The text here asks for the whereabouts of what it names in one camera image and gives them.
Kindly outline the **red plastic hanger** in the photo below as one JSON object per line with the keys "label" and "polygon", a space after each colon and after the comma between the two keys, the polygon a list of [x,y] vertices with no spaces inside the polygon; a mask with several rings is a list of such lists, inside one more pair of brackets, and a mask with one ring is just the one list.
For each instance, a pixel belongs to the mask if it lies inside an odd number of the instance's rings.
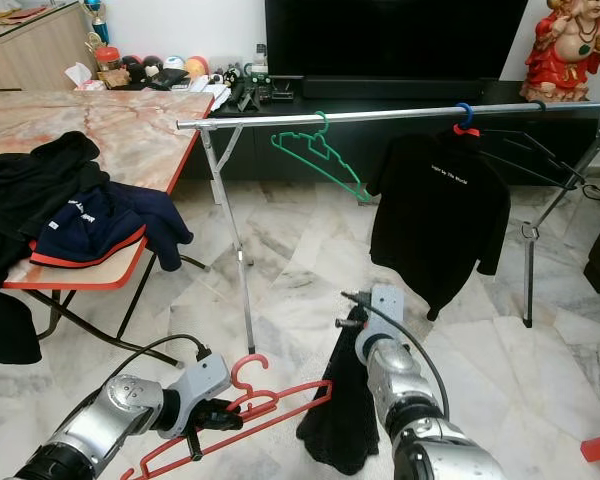
{"label": "red plastic hanger", "polygon": [[251,434],[272,428],[272,426],[278,424],[278,422],[292,419],[292,417],[300,415],[300,413],[312,410],[312,408],[319,406],[319,404],[327,403],[332,396],[332,384],[329,380],[308,381],[308,383],[295,385],[295,387],[282,390],[282,392],[256,389],[253,385],[239,379],[242,369],[250,364],[259,364],[260,369],[268,369],[269,367],[267,357],[259,355],[259,353],[254,353],[254,355],[240,358],[240,360],[228,370],[228,372],[230,372],[230,385],[232,385],[233,388],[242,390],[242,394],[239,398],[235,399],[235,401],[224,404],[224,407],[227,408],[228,412],[235,413],[235,415],[239,416],[242,421],[255,422],[256,420],[263,419],[263,417],[267,417],[269,413],[273,413],[277,410],[278,406],[280,406],[281,399],[305,393],[306,390],[314,390],[315,398],[310,399],[310,401],[305,404],[301,404],[301,406],[294,408],[294,410],[277,413],[276,416],[268,417],[267,420],[260,421],[259,424],[254,426],[249,426],[248,429],[240,429],[239,433],[227,436],[227,438],[221,440],[221,442],[198,447],[191,454],[186,454],[184,458],[173,460],[171,463],[167,463],[167,465],[150,467],[150,461],[157,460],[160,454],[164,454],[168,449],[176,447],[176,445],[181,442],[185,442],[186,436],[176,436],[175,439],[168,439],[167,442],[158,445],[153,451],[145,454],[145,456],[141,458],[139,466],[128,468],[126,474],[123,474],[120,477],[120,480],[157,479],[160,475],[168,474],[168,472],[189,465],[191,462],[199,461],[201,458],[208,456],[208,454],[212,454],[219,451],[219,449],[227,447],[227,445],[232,445],[235,442],[239,442],[239,440],[248,438]]}

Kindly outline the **green plastic hanger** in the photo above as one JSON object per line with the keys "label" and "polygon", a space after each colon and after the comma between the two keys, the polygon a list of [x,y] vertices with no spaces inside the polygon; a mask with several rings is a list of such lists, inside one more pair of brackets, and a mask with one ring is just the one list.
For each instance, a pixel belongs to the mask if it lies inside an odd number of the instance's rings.
{"label": "green plastic hanger", "polygon": [[[272,134],[271,145],[274,148],[277,148],[278,151],[283,152],[283,154],[292,157],[292,159],[299,160],[301,163],[308,165],[314,172],[318,172],[322,174],[323,177],[331,180],[331,182],[336,183],[336,186],[345,189],[345,191],[349,192],[360,205],[370,204],[372,196],[367,192],[367,187],[365,187],[359,174],[355,172],[355,169],[352,168],[349,163],[346,163],[340,152],[338,152],[335,147],[329,145],[327,141],[326,133],[329,129],[329,124],[331,124],[328,116],[324,114],[323,111],[314,111],[314,114],[318,115],[319,118],[323,120],[323,127],[319,128],[318,131],[315,131],[312,134],[291,131]],[[304,140],[308,154],[299,154],[297,151],[292,151],[291,148],[287,147],[285,143],[286,140]],[[310,160],[310,156],[313,156],[314,159],[335,161],[335,163],[342,166],[345,172],[350,175],[352,182],[354,182],[354,186],[350,187],[344,180],[338,179],[336,175],[333,175],[332,173],[328,173],[322,166],[315,164],[313,160]]]}

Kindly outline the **blue plastic hanger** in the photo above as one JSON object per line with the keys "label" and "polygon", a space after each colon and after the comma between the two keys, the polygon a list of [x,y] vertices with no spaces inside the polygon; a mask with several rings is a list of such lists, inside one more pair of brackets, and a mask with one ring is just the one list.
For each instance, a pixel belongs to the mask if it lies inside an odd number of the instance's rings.
{"label": "blue plastic hanger", "polygon": [[456,108],[464,110],[464,119],[454,125],[456,134],[478,134],[478,132],[474,131],[472,128],[475,116],[473,106],[469,105],[468,102],[457,102]]}

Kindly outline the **black T-shirt red collar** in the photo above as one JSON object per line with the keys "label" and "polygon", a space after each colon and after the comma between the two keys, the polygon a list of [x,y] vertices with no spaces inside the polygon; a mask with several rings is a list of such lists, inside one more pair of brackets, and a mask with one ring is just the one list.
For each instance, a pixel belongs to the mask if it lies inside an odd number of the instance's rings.
{"label": "black T-shirt red collar", "polygon": [[379,200],[370,260],[399,274],[431,321],[470,275],[495,275],[501,259],[510,191],[480,141],[477,128],[459,125],[393,138],[367,187]]}

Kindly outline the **black TV console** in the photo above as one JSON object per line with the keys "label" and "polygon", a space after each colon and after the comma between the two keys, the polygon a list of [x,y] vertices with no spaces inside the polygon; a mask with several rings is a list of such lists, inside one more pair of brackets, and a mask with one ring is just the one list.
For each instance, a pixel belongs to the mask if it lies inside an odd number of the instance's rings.
{"label": "black TV console", "polygon": [[[383,100],[383,99],[309,99],[296,97],[292,102],[269,102],[250,116],[288,116],[313,114],[360,113],[360,111],[451,108],[454,100]],[[464,120],[463,114],[432,118],[401,118],[372,122],[340,122],[326,133],[329,146],[335,147],[349,168],[368,182],[381,169],[388,142],[402,134],[436,134]],[[511,186],[555,186],[569,180],[565,170],[547,164],[533,146],[520,138],[505,140],[496,131],[528,133],[553,152],[557,161],[570,166],[592,150],[600,131],[600,109],[546,111],[546,113],[498,113],[475,116],[475,128],[483,132],[483,151],[498,156],[496,172]],[[272,146],[273,134],[282,132],[280,125],[246,128],[222,169],[224,180],[277,180],[277,182],[324,182],[328,174],[350,180],[349,170],[337,163],[315,157],[318,170]]]}

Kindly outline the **silver metal clothes rack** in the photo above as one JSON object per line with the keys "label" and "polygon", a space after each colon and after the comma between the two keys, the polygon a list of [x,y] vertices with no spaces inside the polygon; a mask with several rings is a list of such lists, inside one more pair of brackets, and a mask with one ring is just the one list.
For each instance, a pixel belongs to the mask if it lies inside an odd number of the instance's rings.
{"label": "silver metal clothes rack", "polygon": [[[473,109],[475,115],[495,115],[514,113],[536,113],[546,114],[551,111],[578,111],[597,110],[600,116],[600,102],[551,102],[551,104],[539,104],[539,102],[519,102],[519,104],[496,104],[477,106]],[[379,120],[404,119],[404,118],[428,118],[428,116],[455,116],[464,115],[464,110],[451,106],[451,108],[423,108],[423,109],[401,109],[382,111],[351,111],[351,113],[326,114],[329,122],[379,122]],[[251,118],[222,118],[222,119],[200,119],[191,122],[177,122],[176,128],[180,131],[198,132],[198,140],[203,145],[207,164],[210,169],[210,191],[213,193],[214,201],[221,206],[224,220],[232,233],[232,246],[235,251],[237,265],[239,265],[239,285],[242,301],[242,315],[244,315],[246,348],[250,355],[256,352],[255,335],[253,329],[253,298],[251,298],[248,280],[249,256],[245,253],[244,242],[242,242],[239,223],[237,223],[230,202],[230,198],[224,189],[221,175],[224,165],[231,159],[233,148],[239,142],[241,133],[246,128],[276,127],[276,125],[305,125],[322,124],[323,120],[318,115],[288,115],[288,116],[251,116]],[[594,134],[594,141],[585,150],[575,166],[571,166],[569,172],[574,175],[571,184],[584,182],[583,170],[593,163],[594,157],[600,154],[600,119],[598,128]]]}

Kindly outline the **navy garment red trim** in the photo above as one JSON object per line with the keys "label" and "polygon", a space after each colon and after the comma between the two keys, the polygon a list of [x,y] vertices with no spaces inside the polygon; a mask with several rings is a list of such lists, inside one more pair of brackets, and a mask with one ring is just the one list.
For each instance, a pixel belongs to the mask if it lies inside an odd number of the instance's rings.
{"label": "navy garment red trim", "polygon": [[168,193],[111,182],[72,197],[32,239],[30,262],[82,269],[102,264],[140,241],[167,271],[180,269],[178,247],[194,233]]}

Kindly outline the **black soundbar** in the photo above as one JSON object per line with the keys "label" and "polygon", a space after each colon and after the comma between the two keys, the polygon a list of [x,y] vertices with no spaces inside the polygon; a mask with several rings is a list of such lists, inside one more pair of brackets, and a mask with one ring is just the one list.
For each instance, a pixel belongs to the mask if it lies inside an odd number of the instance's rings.
{"label": "black soundbar", "polygon": [[306,99],[338,100],[469,100],[479,99],[487,79],[306,76]]}

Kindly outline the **white paper stack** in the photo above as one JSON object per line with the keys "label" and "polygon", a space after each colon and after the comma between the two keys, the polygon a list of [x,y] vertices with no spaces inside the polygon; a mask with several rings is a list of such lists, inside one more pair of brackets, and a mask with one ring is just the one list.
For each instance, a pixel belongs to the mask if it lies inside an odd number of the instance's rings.
{"label": "white paper stack", "polygon": [[221,76],[199,76],[192,79],[190,92],[210,93],[213,96],[212,111],[218,110],[232,93],[230,84],[226,84]]}

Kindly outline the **clear plastic bottle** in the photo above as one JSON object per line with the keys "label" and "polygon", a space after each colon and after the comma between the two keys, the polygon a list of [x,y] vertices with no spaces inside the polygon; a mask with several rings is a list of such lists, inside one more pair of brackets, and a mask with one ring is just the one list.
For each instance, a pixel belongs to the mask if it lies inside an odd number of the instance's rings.
{"label": "clear plastic bottle", "polygon": [[256,79],[263,79],[269,76],[267,45],[258,44],[255,46],[254,59],[249,65],[248,72],[251,77]]}

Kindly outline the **orange yellow ball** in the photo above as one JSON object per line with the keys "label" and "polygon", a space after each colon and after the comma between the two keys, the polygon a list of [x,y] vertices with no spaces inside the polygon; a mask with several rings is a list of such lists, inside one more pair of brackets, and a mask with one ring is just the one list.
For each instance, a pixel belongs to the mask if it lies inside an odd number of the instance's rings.
{"label": "orange yellow ball", "polygon": [[190,58],[187,58],[185,61],[185,70],[191,78],[209,76],[213,72],[209,68],[208,60],[203,58],[203,56],[190,56]]}

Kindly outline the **marble top folding table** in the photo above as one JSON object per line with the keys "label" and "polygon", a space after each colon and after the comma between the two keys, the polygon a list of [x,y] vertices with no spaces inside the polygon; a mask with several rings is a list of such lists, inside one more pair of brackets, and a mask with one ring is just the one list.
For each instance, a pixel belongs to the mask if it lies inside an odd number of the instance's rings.
{"label": "marble top folding table", "polygon": [[[99,148],[99,165],[112,180],[172,191],[198,133],[181,131],[181,120],[208,116],[209,93],[162,91],[0,92],[0,154],[26,154],[64,132],[81,131]],[[121,334],[103,332],[70,310],[75,293],[125,287],[146,256],[146,239],[118,250],[98,265],[47,268],[21,259],[8,269],[4,288],[29,294],[52,312],[47,338],[59,320],[80,326],[120,349],[137,349]]]}

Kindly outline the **red laughing Buddha statue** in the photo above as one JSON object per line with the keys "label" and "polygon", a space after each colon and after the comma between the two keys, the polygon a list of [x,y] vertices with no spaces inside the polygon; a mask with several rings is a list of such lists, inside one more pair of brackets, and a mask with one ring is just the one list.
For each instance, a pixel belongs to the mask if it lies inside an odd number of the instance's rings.
{"label": "red laughing Buddha statue", "polygon": [[587,99],[600,70],[600,0],[546,0],[550,14],[534,28],[520,96],[529,102]]}

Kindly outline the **light wooden cabinet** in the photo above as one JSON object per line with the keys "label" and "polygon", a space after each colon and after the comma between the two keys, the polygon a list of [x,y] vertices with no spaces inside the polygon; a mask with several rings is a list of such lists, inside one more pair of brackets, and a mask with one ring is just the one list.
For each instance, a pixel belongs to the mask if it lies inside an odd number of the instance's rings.
{"label": "light wooden cabinet", "polygon": [[44,10],[20,26],[0,26],[0,91],[73,90],[66,70],[91,67],[88,18],[77,3]]}

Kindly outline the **blue gold trophy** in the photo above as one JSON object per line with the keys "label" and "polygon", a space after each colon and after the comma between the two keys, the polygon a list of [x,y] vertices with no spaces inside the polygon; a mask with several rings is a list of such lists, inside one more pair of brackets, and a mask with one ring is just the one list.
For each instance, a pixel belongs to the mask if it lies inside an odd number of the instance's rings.
{"label": "blue gold trophy", "polygon": [[90,17],[91,31],[100,38],[104,45],[108,45],[111,41],[105,22],[105,5],[103,0],[81,0],[82,8]]}

